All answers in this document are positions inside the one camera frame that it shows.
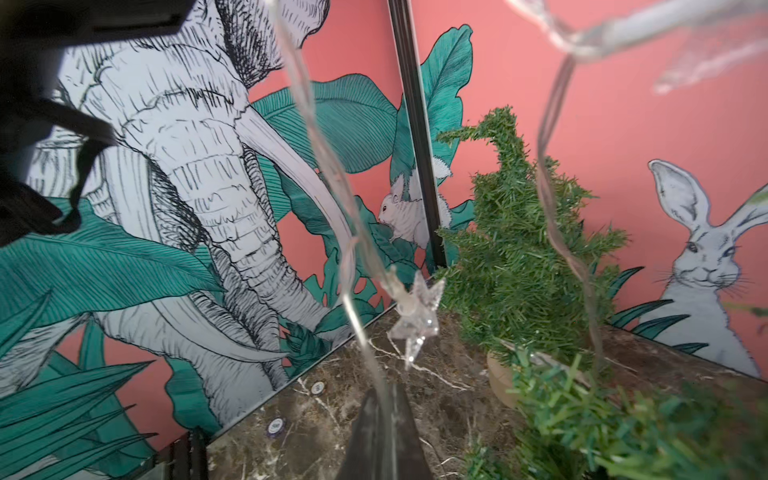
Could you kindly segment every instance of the poker chip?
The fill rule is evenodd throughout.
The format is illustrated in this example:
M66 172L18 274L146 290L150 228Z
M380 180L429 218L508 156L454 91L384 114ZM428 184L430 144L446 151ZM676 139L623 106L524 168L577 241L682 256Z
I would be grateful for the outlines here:
M325 390L325 389L326 389L326 384L325 383L323 383L323 382L314 382L313 385L312 385L312 388L310 388L310 393L312 393L312 395L317 396L317 395L323 393L323 390Z
M266 436L270 437L271 439L280 436L280 434L283 433L283 430L285 430L286 424L287 421L284 418L277 417L267 426Z

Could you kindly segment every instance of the black metal frame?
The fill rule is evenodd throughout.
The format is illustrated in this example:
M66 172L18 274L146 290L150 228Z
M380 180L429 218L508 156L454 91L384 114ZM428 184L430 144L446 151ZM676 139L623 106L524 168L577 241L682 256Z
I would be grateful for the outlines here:
M411 124L413 151L422 188L422 203L427 217L432 258L435 259L436 266L446 266L445 248L442 238L437 234L437 229L440 228L440 210L435 174L432 171L432 138L429 135L429 119L426 114L420 75L421 65L416 54L409 0L389 0L389 14L392 17L392 30L395 34L403 96L408 105L408 121Z
M199 428L190 430L121 480L139 480L158 465L164 470L165 480L208 480L208 441Z

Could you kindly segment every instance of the elephant illustration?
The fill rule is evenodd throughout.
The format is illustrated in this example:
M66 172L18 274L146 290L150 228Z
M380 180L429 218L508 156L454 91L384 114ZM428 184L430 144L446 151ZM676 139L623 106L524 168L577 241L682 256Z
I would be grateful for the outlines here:
M328 10L329 0L281 1L296 46ZM281 66L264 0L199 0L177 35L69 49L55 93L110 122L119 139L88 179L94 212L136 237L210 251L223 305L198 292L94 315L113 339L191 362L225 428L288 381L278 317L313 330L329 312L283 255L257 155L313 199L342 250L351 241L318 174L249 105L248 89ZM55 130L38 145L28 184L66 197L81 144ZM12 365L0 365L0 396L28 385L85 318L30 331L4 359ZM319 335L338 344L348 334Z

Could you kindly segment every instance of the elephant ear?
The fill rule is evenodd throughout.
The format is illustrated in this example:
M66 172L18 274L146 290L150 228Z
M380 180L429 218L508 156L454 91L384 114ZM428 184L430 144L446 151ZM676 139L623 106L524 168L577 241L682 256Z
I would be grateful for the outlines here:
M329 0L281 0L280 12L296 47L320 30ZM216 0L224 29L227 55L246 87L253 87L272 70L283 67L275 29L263 0Z

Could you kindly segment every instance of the rabbit illustration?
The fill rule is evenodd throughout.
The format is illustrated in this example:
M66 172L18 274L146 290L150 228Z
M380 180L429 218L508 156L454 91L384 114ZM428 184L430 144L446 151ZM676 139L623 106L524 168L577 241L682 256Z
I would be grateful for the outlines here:
M445 162L432 157L432 171L436 179L452 176L451 169ZM379 210L379 222L392 228L392 239L402 238L413 242L421 248L426 248L429 242L429 229L422 205L422 190L419 188L419 180L416 170L411 171L408 182L408 194L411 200L403 200L402 193L405 190L405 175L400 175L392 184L389 194L382 200ZM438 192L438 207L440 211L440 225L448 228L451 226L451 209L448 202Z
M760 377L756 363L729 328L718 290L739 279L734 243L752 227L768 223L768 185L758 190L725 223L709 222L710 202L699 182L682 168L662 160L648 164L664 212L689 231L683 253L674 261L661 299L673 300L641 317L645 323L664 316L688 315L657 337L669 346L706 343L694 355L747 375Z

